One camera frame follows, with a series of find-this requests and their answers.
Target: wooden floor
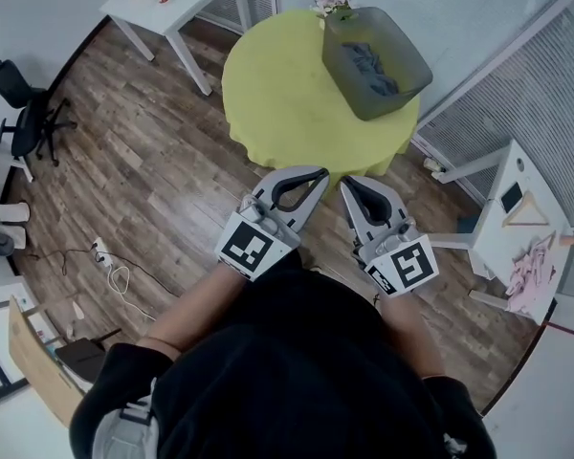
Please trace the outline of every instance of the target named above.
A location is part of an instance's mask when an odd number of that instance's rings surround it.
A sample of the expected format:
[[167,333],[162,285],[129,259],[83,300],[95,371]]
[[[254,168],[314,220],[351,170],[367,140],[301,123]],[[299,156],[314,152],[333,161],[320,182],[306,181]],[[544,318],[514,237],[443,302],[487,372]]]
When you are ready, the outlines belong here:
[[[78,122],[76,132],[59,134],[61,165],[30,158],[36,181],[28,184],[17,173],[11,189],[10,201],[25,199],[32,207],[25,253],[88,250],[101,236],[110,251],[138,262],[176,295],[215,265],[213,248],[226,219],[267,170],[230,140],[223,114],[220,79],[237,36],[199,21],[184,32],[214,90],[208,98],[155,34],[141,32],[156,54],[152,63],[112,24],[77,59],[56,94],[70,98],[70,116]],[[456,187],[432,180],[420,163],[409,151],[380,180],[399,191],[421,230],[454,231],[458,216],[477,209]],[[349,255],[351,239],[334,193],[315,211],[303,245],[326,273],[371,299],[375,291]],[[467,384],[480,409],[519,362],[536,327],[468,299],[469,290],[484,283],[463,252],[436,256],[441,275],[416,291],[421,311],[450,375]],[[70,253],[66,276],[59,254],[36,261],[19,253],[15,262],[41,301],[75,295],[84,320],[73,323],[67,302],[51,311],[64,334],[69,324],[78,337],[121,327],[109,341],[134,341],[149,325],[108,289],[106,271],[91,254]],[[175,296],[131,268],[126,298],[151,315],[168,308]]]

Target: forearm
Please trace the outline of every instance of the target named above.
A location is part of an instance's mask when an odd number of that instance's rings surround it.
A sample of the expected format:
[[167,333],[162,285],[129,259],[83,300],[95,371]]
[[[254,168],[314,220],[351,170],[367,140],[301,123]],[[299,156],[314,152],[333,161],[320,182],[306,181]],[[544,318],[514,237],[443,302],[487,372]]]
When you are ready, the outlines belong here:
[[176,359],[209,332],[245,283],[246,279],[235,270],[218,264],[158,317],[139,345]]
[[412,295],[381,297],[381,315],[394,348],[421,378],[445,374],[440,350]]

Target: table leg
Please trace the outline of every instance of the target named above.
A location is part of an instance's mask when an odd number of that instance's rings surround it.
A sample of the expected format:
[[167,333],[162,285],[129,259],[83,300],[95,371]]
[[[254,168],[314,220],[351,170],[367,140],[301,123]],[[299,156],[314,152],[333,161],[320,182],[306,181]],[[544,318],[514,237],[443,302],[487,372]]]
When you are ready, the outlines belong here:
[[509,147],[510,146],[501,148],[498,151],[494,151],[489,155],[485,155],[478,160],[474,160],[473,162],[469,162],[468,164],[464,164],[458,168],[449,170],[448,172],[433,172],[431,176],[441,184],[447,184],[448,182],[452,182],[462,177],[467,177],[468,175],[472,175],[480,170],[485,170],[499,164],[504,158],[504,155],[508,153]]
[[187,68],[193,80],[198,84],[198,87],[200,87],[202,93],[209,96],[212,92],[209,81],[202,73],[202,70],[200,70],[198,63],[196,63],[195,59],[193,59],[193,56],[191,55],[187,44],[185,44],[183,37],[181,37],[179,34],[179,31],[176,30],[172,31],[171,33],[167,33],[166,39],[172,48],[174,48],[175,53],[181,58],[185,68]]
[[429,233],[431,246],[437,249],[469,250],[472,248],[471,233]]
[[146,44],[143,43],[143,41],[138,37],[130,25],[124,20],[119,19],[118,17],[114,17],[113,15],[111,15],[111,18],[115,21],[115,24],[119,26],[123,33],[129,37],[130,41],[132,41],[132,44],[138,48],[138,51],[140,51],[146,59],[153,61],[155,56],[153,53],[151,53],[151,50],[146,47]]
[[484,302],[489,306],[493,306],[494,308],[499,308],[503,311],[508,311],[508,300],[502,299],[501,297],[497,297],[494,295],[488,295],[486,293],[482,293],[481,291],[470,291],[470,297],[476,301]]
[[249,10],[249,0],[236,0],[238,7],[238,17],[240,17],[240,25],[242,32],[245,33],[251,28],[251,12]]
[[480,259],[480,257],[475,253],[474,250],[468,250],[468,256],[470,257],[470,265],[472,266],[472,272],[481,277],[485,277],[487,280],[492,280],[496,276],[492,273],[485,263]]
[[26,179],[28,179],[28,182],[33,182],[34,176],[30,171],[30,168],[28,167],[28,162],[26,162],[25,158],[16,160],[14,157],[12,157],[7,153],[0,153],[0,163],[21,168],[23,170],[23,173],[26,175]]

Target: gray translucent tub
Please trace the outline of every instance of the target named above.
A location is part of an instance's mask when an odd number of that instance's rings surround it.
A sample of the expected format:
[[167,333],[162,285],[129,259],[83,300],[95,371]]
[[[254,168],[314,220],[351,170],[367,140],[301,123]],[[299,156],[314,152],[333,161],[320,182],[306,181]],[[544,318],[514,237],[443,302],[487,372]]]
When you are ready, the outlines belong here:
[[[393,78],[398,93],[384,97],[349,58],[343,43],[363,42],[379,55],[385,75]],[[391,18],[376,7],[337,11],[325,18],[323,64],[334,78],[353,113],[371,120],[404,107],[431,83],[428,64]]]

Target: white desk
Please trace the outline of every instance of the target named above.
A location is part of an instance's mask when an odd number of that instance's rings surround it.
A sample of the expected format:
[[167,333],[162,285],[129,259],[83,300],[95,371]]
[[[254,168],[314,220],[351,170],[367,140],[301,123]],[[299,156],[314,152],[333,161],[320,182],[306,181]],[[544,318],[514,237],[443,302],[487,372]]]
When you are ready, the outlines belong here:
[[[446,173],[432,175],[445,184],[495,165],[497,165],[497,175],[474,232],[472,234],[431,234],[431,245],[437,248],[468,250],[476,274],[488,278],[495,275],[508,286],[514,270],[513,259],[528,250],[532,240],[542,240],[556,232],[552,248],[546,255],[551,257],[556,273],[548,286],[537,294],[535,305],[525,315],[540,324],[557,292],[569,254],[569,247],[561,246],[559,238],[562,235],[572,235],[574,232],[562,207],[538,169],[517,142],[512,140],[508,146],[490,155]],[[548,226],[502,226],[508,214],[504,211],[500,199],[515,182],[519,183],[523,194],[526,191],[533,194],[536,204],[548,219]],[[519,204],[512,208],[509,214],[518,207]],[[470,296],[500,309],[508,310],[505,299],[485,295],[478,291],[471,291]]]
[[[128,22],[165,36],[200,90],[209,95],[212,92],[210,85],[179,35],[179,29],[211,1],[168,0],[162,4],[158,0],[108,0],[100,10],[112,17],[123,33],[149,61],[155,56],[134,33]],[[236,5],[242,30],[245,32],[251,27],[249,4],[247,0],[236,0]]]

